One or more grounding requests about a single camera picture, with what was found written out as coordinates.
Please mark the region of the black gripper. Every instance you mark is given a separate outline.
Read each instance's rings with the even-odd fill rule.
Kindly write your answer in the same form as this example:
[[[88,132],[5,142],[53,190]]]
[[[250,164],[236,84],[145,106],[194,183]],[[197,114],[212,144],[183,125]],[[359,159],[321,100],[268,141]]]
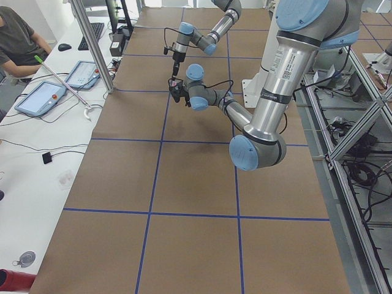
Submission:
[[[185,57],[186,57],[186,53],[184,53],[184,52],[179,52],[179,51],[173,52],[172,59],[174,60],[174,65],[173,65],[173,73],[171,76],[171,79],[173,81],[176,80],[178,72],[179,72],[180,64],[182,62],[184,62]]]
[[[189,93],[184,88],[180,92],[180,97],[184,99],[185,106],[191,107]]]

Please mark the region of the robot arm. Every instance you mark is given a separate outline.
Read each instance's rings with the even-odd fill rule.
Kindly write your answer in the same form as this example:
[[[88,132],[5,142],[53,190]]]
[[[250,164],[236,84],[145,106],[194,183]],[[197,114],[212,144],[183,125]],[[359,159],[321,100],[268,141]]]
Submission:
[[[341,48],[359,35],[361,1],[280,1],[274,10],[277,49],[253,113],[230,95],[203,82],[204,70],[191,64],[179,84],[168,82],[175,100],[196,111],[218,107],[239,129],[229,144],[232,162],[242,170],[271,167],[286,154],[277,127],[310,60],[319,50]]]
[[[172,46],[164,47],[164,53],[173,52],[174,60],[173,72],[171,79],[174,80],[179,72],[180,64],[186,58],[189,44],[193,44],[206,55],[211,56],[217,47],[217,43],[228,32],[228,30],[239,20],[242,12],[241,1],[226,0],[212,1],[215,6],[224,12],[224,16],[216,23],[209,33],[204,34],[194,25],[188,22],[181,22],[178,28],[178,36],[176,42]]]

